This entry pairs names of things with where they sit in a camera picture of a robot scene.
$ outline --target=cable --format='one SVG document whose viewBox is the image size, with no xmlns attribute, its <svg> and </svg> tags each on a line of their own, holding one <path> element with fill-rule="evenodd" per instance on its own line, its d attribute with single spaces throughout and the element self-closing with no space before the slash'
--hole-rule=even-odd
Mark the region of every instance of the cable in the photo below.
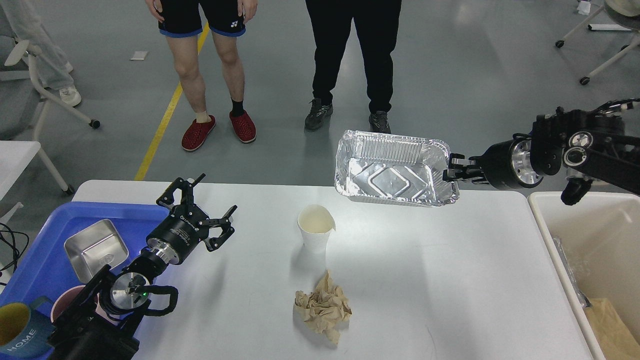
<svg viewBox="0 0 640 360">
<path fill-rule="evenodd" d="M 11 230 L 10 227 L 8 227 L 6 224 L 3 224 L 0 222 L 0 227 L 5 228 L 6 230 L 0 230 L 0 241 L 2 241 L 3 243 L 5 243 L 7 246 L 9 246 L 9 248 L 11 248 L 12 251 L 12 258 L 13 260 L 11 260 L 7 265 L 5 265 L 4 267 L 0 268 L 0 277 L 2 276 L 2 272 L 9 269 L 10 267 L 13 267 L 13 272 L 15 272 L 15 270 L 18 267 L 18 260 L 22 257 L 22 255 L 24 255 L 24 252 L 27 250 L 27 247 L 29 246 L 29 235 L 27 235 L 26 233 L 22 233 L 20 231 L 13 231 Z M 9 234 L 11 236 L 11 242 L 9 242 L 5 237 L 4 234 Z M 18 247 L 16 246 L 16 241 L 15 241 L 15 235 L 19 234 L 19 235 L 23 235 L 27 241 L 24 244 L 24 248 L 22 249 L 22 251 L 20 251 L 18 249 Z M 6 286 L 5 282 L 0 282 L 1 286 Z"/>
</svg>

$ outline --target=white sock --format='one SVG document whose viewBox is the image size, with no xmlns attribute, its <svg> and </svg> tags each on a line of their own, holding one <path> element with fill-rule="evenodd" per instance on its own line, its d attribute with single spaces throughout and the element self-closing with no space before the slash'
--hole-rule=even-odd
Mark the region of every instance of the white sock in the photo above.
<svg viewBox="0 0 640 360">
<path fill-rule="evenodd" d="M 203 111 L 201 113 L 196 113 L 196 122 L 203 123 L 203 122 L 209 122 L 209 121 L 211 121 L 211 118 L 209 117 L 209 114 L 206 111 Z"/>
</svg>

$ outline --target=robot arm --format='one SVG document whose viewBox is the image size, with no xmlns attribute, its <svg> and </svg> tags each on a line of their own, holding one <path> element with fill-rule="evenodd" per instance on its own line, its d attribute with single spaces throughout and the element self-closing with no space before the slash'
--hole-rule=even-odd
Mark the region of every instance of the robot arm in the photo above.
<svg viewBox="0 0 640 360">
<path fill-rule="evenodd" d="M 446 181 L 490 184 L 500 190 L 534 188 L 562 166 L 570 170 L 562 200 L 574 205 L 594 179 L 640 195 L 640 138 L 625 136 L 620 113 L 640 99 L 609 101 L 593 111 L 556 109 L 538 115 L 529 134 L 515 134 L 481 156 L 451 154 Z"/>
<path fill-rule="evenodd" d="M 147 236 L 147 246 L 140 250 L 128 266 L 115 275 L 105 265 L 83 288 L 69 307 L 53 323 L 55 330 L 47 342 L 54 347 L 50 360 L 129 360 L 138 351 L 134 333 L 144 316 L 164 316 L 171 313 L 178 301 L 173 286 L 154 285 L 154 279 L 169 264 L 181 264 L 200 243 L 214 251 L 234 233 L 231 215 L 233 205 L 221 218 L 211 219 L 193 199 L 193 187 L 205 175 L 193 182 L 177 178 L 167 187 L 156 203 L 169 209 L 169 215 Z M 181 191 L 180 204 L 174 205 L 173 193 Z M 220 227 L 217 238 L 209 237 L 209 229 Z M 150 309 L 150 294 L 169 295 L 164 309 Z M 94 298 L 113 324 L 96 314 Z"/>
</svg>

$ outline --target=brown paper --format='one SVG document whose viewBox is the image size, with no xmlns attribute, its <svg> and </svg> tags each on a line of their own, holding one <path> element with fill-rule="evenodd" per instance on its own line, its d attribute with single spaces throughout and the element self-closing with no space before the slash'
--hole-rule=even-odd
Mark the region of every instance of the brown paper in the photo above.
<svg viewBox="0 0 640 360">
<path fill-rule="evenodd" d="M 640 345 L 607 299 L 589 299 L 584 310 L 607 360 L 640 360 Z"/>
<path fill-rule="evenodd" d="M 294 307 L 309 329 L 318 334 L 324 333 L 338 345 L 340 333 L 334 327 L 349 320 L 351 309 L 342 288 L 333 284 L 329 270 L 311 294 L 296 291 Z"/>
</svg>

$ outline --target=chair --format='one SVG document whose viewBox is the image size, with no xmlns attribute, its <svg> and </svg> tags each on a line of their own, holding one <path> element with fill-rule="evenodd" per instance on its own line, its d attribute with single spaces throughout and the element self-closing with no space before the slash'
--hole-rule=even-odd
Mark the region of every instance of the chair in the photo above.
<svg viewBox="0 0 640 360">
<path fill-rule="evenodd" d="M 2 19 L 4 14 L 0 15 L 0 113 L 3 114 L 0 121 L 0 140 L 10 140 L 25 130 L 39 102 L 42 102 L 42 108 L 33 131 L 33 141 L 40 141 L 42 126 L 51 103 L 61 106 L 73 116 L 87 122 L 90 127 L 97 129 L 100 126 L 98 120 L 87 117 L 44 89 L 37 71 L 39 48 L 31 45 L 29 40 L 22 40 L 16 44 L 11 29 L 3 25 L 8 23 L 6 19 Z M 24 77 L 26 71 L 29 74 L 28 78 Z M 62 191 L 68 195 L 75 193 L 74 187 L 62 178 L 42 148 L 38 155 Z"/>
<path fill-rule="evenodd" d="M 614 61 L 620 59 L 629 51 L 633 50 L 636 46 L 640 45 L 640 10 L 636 10 L 636 6 L 637 5 L 631 3 L 630 0 L 605 0 L 602 6 L 593 11 L 586 19 L 584 19 L 584 21 L 582 21 L 580 24 L 578 24 L 578 26 L 576 26 L 565 36 L 563 36 L 562 39 L 556 42 L 557 48 L 564 46 L 565 40 L 572 36 L 579 28 L 585 26 L 589 21 L 591 21 L 591 19 L 593 19 L 603 10 L 615 23 L 634 32 L 631 43 L 629 45 L 623 46 L 620 49 L 620 52 L 615 54 L 611 59 L 607 60 L 605 63 L 597 67 L 594 71 L 591 71 L 587 76 L 581 78 L 581 85 L 587 85 L 592 77 L 596 76 L 601 71 L 606 69 L 609 65 L 611 65 Z"/>
</svg>

